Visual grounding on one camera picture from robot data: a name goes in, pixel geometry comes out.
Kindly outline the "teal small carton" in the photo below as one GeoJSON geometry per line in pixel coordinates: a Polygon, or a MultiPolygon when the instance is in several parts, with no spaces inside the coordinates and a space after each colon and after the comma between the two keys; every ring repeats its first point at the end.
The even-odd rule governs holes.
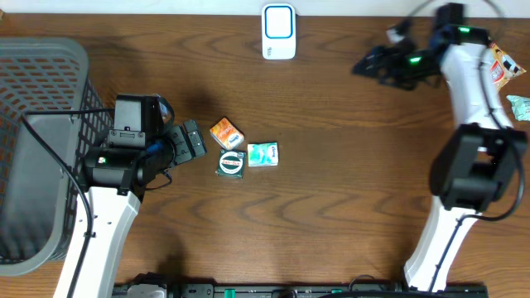
{"type": "Polygon", "coordinates": [[[250,143],[247,145],[247,150],[250,167],[278,165],[279,152],[276,142],[250,143]]]}

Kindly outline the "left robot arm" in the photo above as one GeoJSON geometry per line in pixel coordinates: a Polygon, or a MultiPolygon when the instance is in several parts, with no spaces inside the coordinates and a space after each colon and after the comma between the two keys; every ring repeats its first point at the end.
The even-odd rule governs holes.
{"type": "Polygon", "coordinates": [[[120,94],[106,137],[81,160],[75,226],[56,297],[110,297],[123,246],[150,183],[206,153],[196,121],[174,123],[158,94],[120,94]]]}

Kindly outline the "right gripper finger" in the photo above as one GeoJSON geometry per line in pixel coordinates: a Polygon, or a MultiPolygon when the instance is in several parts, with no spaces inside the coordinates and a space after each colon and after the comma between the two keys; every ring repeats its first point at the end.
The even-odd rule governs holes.
{"type": "Polygon", "coordinates": [[[378,68],[369,62],[360,61],[354,65],[352,69],[352,74],[360,75],[360,76],[367,77],[370,79],[377,79],[378,68]]]}
{"type": "Polygon", "coordinates": [[[383,46],[375,46],[368,51],[368,53],[357,62],[354,67],[358,69],[366,69],[378,62],[379,56],[383,53],[383,46]]]}

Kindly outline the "yellow snack bag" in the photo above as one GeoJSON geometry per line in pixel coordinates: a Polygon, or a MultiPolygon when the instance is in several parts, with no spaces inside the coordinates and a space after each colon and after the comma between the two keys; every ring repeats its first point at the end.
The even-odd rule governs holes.
{"type": "Polygon", "coordinates": [[[490,46],[489,71],[498,91],[511,79],[526,73],[526,70],[495,43],[490,46]]]}

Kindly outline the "orange small carton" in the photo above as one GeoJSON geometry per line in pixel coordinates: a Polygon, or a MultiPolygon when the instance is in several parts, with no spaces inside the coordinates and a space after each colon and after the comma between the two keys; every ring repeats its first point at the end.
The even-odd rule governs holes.
{"type": "Polygon", "coordinates": [[[233,150],[244,141],[240,132],[227,118],[221,118],[211,129],[210,135],[225,150],[233,150]]]}

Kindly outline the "round tape roll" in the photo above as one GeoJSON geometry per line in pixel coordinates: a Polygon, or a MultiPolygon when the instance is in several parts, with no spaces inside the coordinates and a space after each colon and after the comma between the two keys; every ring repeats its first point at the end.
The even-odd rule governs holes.
{"type": "Polygon", "coordinates": [[[216,168],[216,175],[242,179],[245,167],[246,153],[244,151],[220,150],[219,161],[216,168]]]}

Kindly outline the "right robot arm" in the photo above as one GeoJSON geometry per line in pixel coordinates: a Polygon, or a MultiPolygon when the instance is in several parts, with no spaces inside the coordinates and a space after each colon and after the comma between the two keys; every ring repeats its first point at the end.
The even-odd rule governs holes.
{"type": "Polygon", "coordinates": [[[438,297],[473,225],[504,220],[521,204],[528,136],[504,112],[490,74],[494,41],[488,30],[466,24],[464,4],[436,9],[424,49],[410,36],[412,19],[390,27],[389,45],[372,48],[352,72],[403,90],[439,75],[450,91],[455,131],[431,164],[430,213],[403,268],[406,294],[438,297]]]}

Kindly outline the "mint green pack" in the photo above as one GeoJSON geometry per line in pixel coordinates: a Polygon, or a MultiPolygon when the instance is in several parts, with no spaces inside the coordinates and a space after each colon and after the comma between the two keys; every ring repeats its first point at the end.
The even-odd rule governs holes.
{"type": "Polygon", "coordinates": [[[508,95],[507,100],[512,104],[513,115],[518,121],[530,121],[530,98],[508,95]]]}

